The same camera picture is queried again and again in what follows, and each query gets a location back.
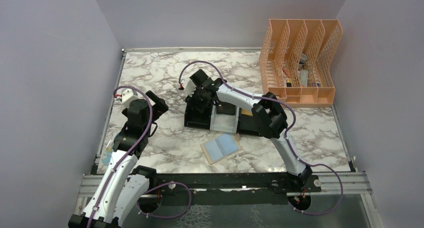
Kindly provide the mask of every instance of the blue notebook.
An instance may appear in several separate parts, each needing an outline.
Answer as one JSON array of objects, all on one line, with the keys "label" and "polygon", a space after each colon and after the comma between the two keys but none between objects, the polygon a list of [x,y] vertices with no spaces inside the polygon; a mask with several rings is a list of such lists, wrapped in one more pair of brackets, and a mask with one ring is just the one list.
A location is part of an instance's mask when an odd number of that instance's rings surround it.
[{"label": "blue notebook", "polygon": [[207,161],[212,164],[241,149],[238,141],[231,134],[223,134],[219,137],[201,144]]}]

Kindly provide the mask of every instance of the marble surface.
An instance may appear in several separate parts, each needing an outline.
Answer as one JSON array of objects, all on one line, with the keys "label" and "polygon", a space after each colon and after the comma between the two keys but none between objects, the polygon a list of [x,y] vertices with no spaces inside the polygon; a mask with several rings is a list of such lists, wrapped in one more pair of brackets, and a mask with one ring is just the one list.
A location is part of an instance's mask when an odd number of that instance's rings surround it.
[{"label": "marble surface", "polygon": [[[231,173],[231,172],[284,172],[282,158],[266,138],[242,135],[242,150],[210,165],[201,149],[201,143],[220,134],[209,130],[184,127],[184,95],[178,90],[178,76],[182,68],[194,60],[215,64],[233,85],[251,92],[262,93],[259,70],[260,52],[133,52],[127,53],[120,85],[152,90],[163,98],[169,111],[158,120],[156,134],[149,138],[138,165],[157,169],[159,173]],[[188,78],[202,68],[215,79],[217,73],[207,65],[194,64],[183,75]],[[122,105],[115,103],[107,128],[99,173],[106,170],[107,143],[119,132],[126,121]],[[291,130],[293,140],[304,160],[325,163],[336,171],[349,171],[339,131],[331,108],[297,108],[297,122]],[[290,123],[292,116],[287,111]],[[327,171],[314,167],[314,171]]]}]

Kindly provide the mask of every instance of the wall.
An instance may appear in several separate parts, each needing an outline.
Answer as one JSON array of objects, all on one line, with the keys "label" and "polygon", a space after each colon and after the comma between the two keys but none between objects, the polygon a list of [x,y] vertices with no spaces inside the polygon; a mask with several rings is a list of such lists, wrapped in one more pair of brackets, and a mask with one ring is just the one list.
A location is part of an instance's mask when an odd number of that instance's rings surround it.
[{"label": "wall", "polygon": [[423,0],[346,0],[332,65],[351,154],[366,170],[386,228],[421,227]]},{"label": "wall", "polygon": [[0,0],[1,227],[68,227],[121,61],[95,0]]},{"label": "wall", "polygon": [[270,18],[335,18],[345,0],[96,0],[124,48],[261,47]]}]

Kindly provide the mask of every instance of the storage box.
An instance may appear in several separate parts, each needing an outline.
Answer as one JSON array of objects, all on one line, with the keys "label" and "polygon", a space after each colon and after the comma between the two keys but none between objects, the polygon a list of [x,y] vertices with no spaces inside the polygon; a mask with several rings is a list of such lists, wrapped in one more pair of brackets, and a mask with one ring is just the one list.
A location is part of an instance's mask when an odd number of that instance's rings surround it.
[{"label": "storage box", "polygon": [[[292,107],[330,107],[334,101],[330,64],[342,37],[338,20],[270,19],[259,56],[263,92]],[[302,87],[298,65],[308,70]]]}]

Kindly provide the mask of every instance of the yellow item in tray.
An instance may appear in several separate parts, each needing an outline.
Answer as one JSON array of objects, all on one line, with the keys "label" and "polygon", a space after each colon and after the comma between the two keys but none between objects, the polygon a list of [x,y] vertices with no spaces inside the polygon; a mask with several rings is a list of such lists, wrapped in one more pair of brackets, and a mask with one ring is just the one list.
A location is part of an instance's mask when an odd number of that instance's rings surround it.
[{"label": "yellow item in tray", "polygon": [[252,116],[252,113],[251,113],[251,112],[249,112],[249,111],[247,111],[247,110],[244,110],[244,109],[242,109],[241,113],[242,113],[243,115]]}]

